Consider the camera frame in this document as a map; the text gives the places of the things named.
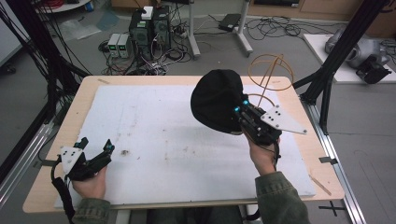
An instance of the black metal pole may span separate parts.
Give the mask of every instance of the black metal pole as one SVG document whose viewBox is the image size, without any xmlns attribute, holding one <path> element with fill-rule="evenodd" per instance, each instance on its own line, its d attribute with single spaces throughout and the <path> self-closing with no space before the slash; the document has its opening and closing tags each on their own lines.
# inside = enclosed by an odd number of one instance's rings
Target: black metal pole
<svg viewBox="0 0 396 224">
<path fill-rule="evenodd" d="M 309 77 L 303 78 L 301 81 L 297 81 L 293 85 L 293 87 L 297 89 L 311 82 L 306 92 L 301 95 L 301 100 L 311 105 L 316 103 L 316 100 L 324 91 L 319 124 L 323 132 L 326 134 L 328 134 L 327 118 L 329 113 L 332 79 L 334 78 L 335 72 L 347 58 L 349 52 L 356 46 L 358 41 L 364 35 L 364 32 L 369 28 L 387 2 L 387 0 L 364 0 L 319 70 Z"/>
</svg>

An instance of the cardboard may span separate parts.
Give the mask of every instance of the cardboard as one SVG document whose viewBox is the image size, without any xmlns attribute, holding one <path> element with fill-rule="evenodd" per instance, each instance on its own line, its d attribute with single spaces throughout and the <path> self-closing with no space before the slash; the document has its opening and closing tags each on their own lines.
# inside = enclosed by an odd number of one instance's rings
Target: cardboard
<svg viewBox="0 0 396 224">
<path fill-rule="evenodd" d="M 366 34 L 370 37 L 396 38 L 396 1 L 389 1 Z"/>
</svg>

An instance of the person's right hand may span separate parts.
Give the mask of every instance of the person's right hand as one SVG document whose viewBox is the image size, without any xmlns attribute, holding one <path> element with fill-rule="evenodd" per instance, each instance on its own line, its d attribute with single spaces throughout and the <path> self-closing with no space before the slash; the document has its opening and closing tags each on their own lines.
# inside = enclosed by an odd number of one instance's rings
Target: person's right hand
<svg viewBox="0 0 396 224">
<path fill-rule="evenodd" d="M 250 147 L 250 158 L 256 166 L 260 175 L 269 175 L 276 171 L 274 166 L 274 151 L 275 146 L 257 146 L 253 143 L 250 137 L 246 134 L 248 145 Z"/>
</svg>

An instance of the bracket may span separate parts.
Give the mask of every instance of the bracket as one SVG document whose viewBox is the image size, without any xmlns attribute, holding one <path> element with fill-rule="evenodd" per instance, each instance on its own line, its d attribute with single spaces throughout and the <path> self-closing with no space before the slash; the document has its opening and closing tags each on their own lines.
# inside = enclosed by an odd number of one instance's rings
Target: bracket
<svg viewBox="0 0 396 224">
<path fill-rule="evenodd" d="M 79 156 L 82 154 L 82 149 L 76 147 L 61 147 L 61 153 L 64 174 L 68 175 L 76 164 Z"/>
<path fill-rule="evenodd" d="M 276 105 L 269 111 L 265 112 L 265 114 L 261 116 L 261 119 L 277 130 L 292 133 L 307 133 L 307 130 L 279 105 Z"/>
</svg>

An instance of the wooden table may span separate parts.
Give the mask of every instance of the wooden table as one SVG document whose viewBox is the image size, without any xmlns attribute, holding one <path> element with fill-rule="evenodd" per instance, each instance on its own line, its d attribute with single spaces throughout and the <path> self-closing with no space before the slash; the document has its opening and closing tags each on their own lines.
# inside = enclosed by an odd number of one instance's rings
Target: wooden table
<svg viewBox="0 0 396 224">
<path fill-rule="evenodd" d="M 60 146 L 73 146 L 78 140 L 78 133 L 91 108 L 96 90 L 102 85 L 195 85 L 201 77 L 86 77 L 84 78 L 78 93 L 71 104 L 53 144 L 49 150 L 46 160 L 55 161 L 59 154 Z M 253 84 L 248 77 L 242 77 L 243 83 Z M 276 89 L 289 86 L 290 81 L 285 77 L 272 77 L 270 85 Z M 334 172 L 332 166 L 321 163 L 318 158 L 326 157 L 322 145 L 310 123 L 308 116 L 293 88 L 279 91 L 277 97 L 282 107 L 297 119 L 307 129 L 307 135 L 295 134 L 294 138 L 301 149 L 301 154 L 306 164 L 307 171 L 311 176 L 312 183 L 316 189 L 316 195 L 303 197 L 304 201 L 330 201 L 344 198 L 344 191 Z M 62 176 L 61 167 L 56 169 L 55 176 Z M 61 209 L 54 208 L 54 202 L 58 192 L 50 183 L 50 167 L 43 166 L 33 184 L 29 195 L 23 205 L 26 213 L 60 212 Z M 228 204 L 250 204 L 255 201 L 227 202 Z M 155 207 L 166 206 L 198 206 L 198 205 L 221 205 L 222 203 L 183 203 L 183 204 L 156 204 Z M 114 209 L 150 208 L 153 205 L 118 205 Z"/>
</svg>

